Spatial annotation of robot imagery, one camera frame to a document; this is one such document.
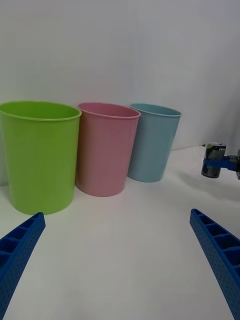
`blue cup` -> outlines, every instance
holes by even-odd
[[[134,103],[141,112],[131,154],[128,176],[142,182],[162,179],[181,113],[164,106]]]

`pink cup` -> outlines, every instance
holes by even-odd
[[[108,197],[125,185],[140,117],[137,110],[110,103],[81,103],[76,186]]]

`blue plastic gripper arm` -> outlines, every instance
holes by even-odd
[[[44,228],[44,215],[39,212],[0,240],[0,320]]]
[[[240,320],[240,240],[208,216],[191,210],[190,225],[235,320]]]

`green cup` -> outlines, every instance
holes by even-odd
[[[0,105],[9,191],[18,211],[47,215],[72,201],[80,115],[51,102]]]

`metal can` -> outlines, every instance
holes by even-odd
[[[221,160],[224,158],[226,151],[226,145],[223,143],[208,143],[206,146],[205,159],[206,160]],[[201,174],[208,178],[218,178],[221,168],[215,168],[209,165],[203,164]]]

